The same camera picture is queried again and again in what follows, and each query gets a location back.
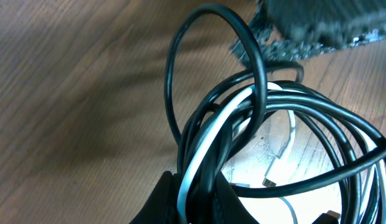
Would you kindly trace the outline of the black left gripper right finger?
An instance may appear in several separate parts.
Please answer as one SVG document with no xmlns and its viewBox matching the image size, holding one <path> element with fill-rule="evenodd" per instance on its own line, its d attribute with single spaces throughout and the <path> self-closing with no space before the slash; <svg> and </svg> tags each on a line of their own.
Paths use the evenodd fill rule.
<svg viewBox="0 0 386 224">
<path fill-rule="evenodd" d="M 258 224 L 245 209 L 222 173 L 215 178 L 214 223 Z"/>
</svg>

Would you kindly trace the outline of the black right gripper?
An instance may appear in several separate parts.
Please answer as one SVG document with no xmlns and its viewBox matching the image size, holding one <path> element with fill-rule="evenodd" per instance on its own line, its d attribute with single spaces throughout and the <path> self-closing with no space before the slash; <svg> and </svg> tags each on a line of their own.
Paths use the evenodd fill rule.
<svg viewBox="0 0 386 224">
<path fill-rule="evenodd" d="M 249 23 L 267 66 L 386 39 L 386 0 L 263 0 Z"/>
</svg>

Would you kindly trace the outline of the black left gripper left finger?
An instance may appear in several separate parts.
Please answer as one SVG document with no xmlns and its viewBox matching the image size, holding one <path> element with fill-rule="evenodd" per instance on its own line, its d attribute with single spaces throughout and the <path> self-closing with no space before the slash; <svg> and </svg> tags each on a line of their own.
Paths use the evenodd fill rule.
<svg viewBox="0 0 386 224">
<path fill-rule="evenodd" d="M 158 180 L 146 203 L 130 224 L 177 223 L 176 180 L 170 171 L 165 171 Z"/>
</svg>

